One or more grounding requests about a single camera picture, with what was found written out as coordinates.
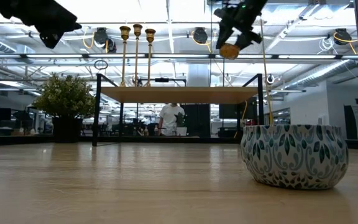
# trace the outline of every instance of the candle holder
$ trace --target candle holder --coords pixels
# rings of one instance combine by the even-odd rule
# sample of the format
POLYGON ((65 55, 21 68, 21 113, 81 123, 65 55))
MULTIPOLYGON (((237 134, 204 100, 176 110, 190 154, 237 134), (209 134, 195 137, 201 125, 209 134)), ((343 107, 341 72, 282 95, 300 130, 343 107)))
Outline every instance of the candle holder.
POLYGON ((146 32, 146 39, 149 42, 149 70, 147 71, 147 83, 146 87, 150 87, 150 67, 151 67, 151 61, 152 61, 152 42, 154 41, 154 35, 155 30, 153 29, 147 29, 146 32))
POLYGON ((122 53, 122 80, 120 86, 125 86, 125 57, 127 50, 127 39, 129 38, 129 31, 131 28, 128 26, 122 26, 119 28, 121 30, 121 38, 123 39, 122 43, 124 45, 123 53, 122 53))
POLYGON ((135 24, 134 32, 136 36, 136 52, 135 52, 135 86, 137 86, 137 55, 139 52, 139 36, 142 34, 142 25, 135 24))

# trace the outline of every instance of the wooden table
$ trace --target wooden table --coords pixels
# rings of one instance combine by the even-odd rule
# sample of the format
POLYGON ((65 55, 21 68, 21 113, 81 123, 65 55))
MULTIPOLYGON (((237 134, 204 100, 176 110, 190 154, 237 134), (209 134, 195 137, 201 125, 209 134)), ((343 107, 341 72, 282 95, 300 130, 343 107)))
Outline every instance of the wooden table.
POLYGON ((101 93, 120 103, 243 103, 256 87, 102 87, 101 93))
POLYGON ((256 183, 235 144, 0 146, 0 223, 358 224, 358 150, 332 190, 256 183))

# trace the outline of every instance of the yellow cable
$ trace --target yellow cable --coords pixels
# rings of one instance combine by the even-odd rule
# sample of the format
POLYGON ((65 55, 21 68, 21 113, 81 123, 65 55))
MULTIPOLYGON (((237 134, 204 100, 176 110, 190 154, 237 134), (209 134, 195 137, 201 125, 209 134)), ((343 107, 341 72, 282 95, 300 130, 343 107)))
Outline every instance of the yellow cable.
POLYGON ((207 45, 207 47, 208 47, 209 52, 211 53, 212 51, 211 51, 211 47, 209 46, 209 44, 207 45))
MULTIPOLYGON (((262 17, 260 18, 260 33, 262 37, 264 36, 264 21, 262 17)), ((269 93, 269 85, 267 83, 267 68, 266 68, 266 51, 265 51, 265 39, 262 39, 262 49, 264 53, 264 67, 265 67, 265 86, 266 86, 266 93, 267 93, 267 104, 268 104, 268 112, 269 112, 269 123, 273 125, 273 111, 272 111, 272 104, 270 102, 270 93, 269 93)))
POLYGON ((354 54, 357 54, 356 50, 354 50, 354 47, 353 47, 352 43, 349 43, 349 45, 351 46, 351 48, 352 48, 354 54))
POLYGON ((244 117, 246 116, 247 107, 248 107, 248 102, 246 101, 246 108, 244 109, 244 112, 242 112, 241 121, 244 120, 244 117))
POLYGON ((337 40, 340 40, 340 41, 342 41, 342 42, 353 43, 353 42, 357 42, 357 41, 358 41, 358 39, 357 39, 357 40, 342 40, 342 39, 337 38, 337 37, 336 37, 336 34, 338 34, 338 33, 336 32, 336 33, 334 34, 334 38, 337 39, 337 40))
POLYGON ((87 49, 91 49, 93 47, 93 42, 94 42, 94 32, 92 34, 92 44, 91 46, 88 46, 86 43, 85 43, 85 35, 86 35, 86 31, 88 30, 88 27, 86 26, 85 27, 85 32, 84 32, 84 37, 82 38, 82 41, 84 43, 84 46, 87 48, 87 49))

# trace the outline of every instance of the ceiling light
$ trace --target ceiling light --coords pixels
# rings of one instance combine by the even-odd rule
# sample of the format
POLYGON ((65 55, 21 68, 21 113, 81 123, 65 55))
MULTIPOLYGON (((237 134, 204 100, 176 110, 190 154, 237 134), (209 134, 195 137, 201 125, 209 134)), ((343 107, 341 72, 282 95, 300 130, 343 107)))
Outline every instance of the ceiling light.
POLYGON ((272 93, 304 93, 306 90, 271 90, 272 93))
POLYGON ((33 94, 35 96, 40 96, 41 95, 41 93, 37 93, 37 92, 34 92, 34 91, 30 91, 29 93, 31 93, 31 94, 33 94))
MULTIPOLYGON (((263 55, 239 55, 237 58, 263 58, 263 55)), ((266 58, 272 58, 271 55, 266 55, 266 58)))
POLYGON ((0 84, 9 85, 9 86, 13 86, 13 87, 22 87, 21 84, 19 84, 17 82, 12 82, 12 81, 0 81, 0 84))
POLYGON ((0 88, 0 91, 19 91, 20 89, 13 89, 13 88, 0 88))
POLYGON ((80 54, 28 54, 28 58, 82 58, 80 54))
POLYGON ((209 58, 208 54, 152 54, 153 58, 209 58))
POLYGON ((342 59, 358 59, 358 55, 343 55, 342 59))
MULTIPOLYGON (((90 54, 90 58, 123 58, 123 54, 90 54)), ((125 54, 126 58, 134 58, 136 54, 125 54)), ((144 54, 139 54, 139 58, 145 58, 144 54)))
POLYGON ((336 55, 279 55, 280 59, 332 59, 336 55))
POLYGON ((20 58, 20 55, 17 54, 0 54, 0 58, 20 58))

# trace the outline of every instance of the orange object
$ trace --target orange object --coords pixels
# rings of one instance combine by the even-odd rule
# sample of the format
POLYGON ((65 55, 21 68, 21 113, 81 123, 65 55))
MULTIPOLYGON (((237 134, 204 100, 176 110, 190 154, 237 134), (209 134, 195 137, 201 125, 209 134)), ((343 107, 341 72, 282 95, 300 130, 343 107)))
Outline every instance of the orange object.
POLYGON ((234 60, 239 56, 240 53, 240 48, 237 47, 236 45, 232 45, 232 44, 224 44, 220 49, 219 49, 219 54, 225 58, 225 59, 229 59, 229 60, 234 60))

